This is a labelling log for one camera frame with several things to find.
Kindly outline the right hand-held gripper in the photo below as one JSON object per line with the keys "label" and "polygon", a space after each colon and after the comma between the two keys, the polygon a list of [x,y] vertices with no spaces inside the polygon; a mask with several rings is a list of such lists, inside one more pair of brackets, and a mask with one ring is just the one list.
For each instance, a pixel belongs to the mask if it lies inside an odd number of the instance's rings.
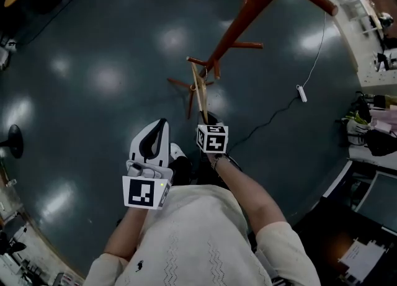
{"label": "right hand-held gripper", "polygon": [[224,154],[228,144],[228,126],[214,113],[203,111],[198,114],[196,144],[203,153]]}

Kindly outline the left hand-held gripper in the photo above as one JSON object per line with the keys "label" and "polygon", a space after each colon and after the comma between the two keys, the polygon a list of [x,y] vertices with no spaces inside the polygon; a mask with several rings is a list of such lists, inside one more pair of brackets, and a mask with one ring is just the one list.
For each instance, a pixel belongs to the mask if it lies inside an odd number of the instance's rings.
{"label": "left hand-held gripper", "polygon": [[169,164],[169,134],[169,124],[161,118],[148,124],[132,139],[128,173],[122,177],[126,207],[163,208],[173,178],[173,170],[164,168]]}

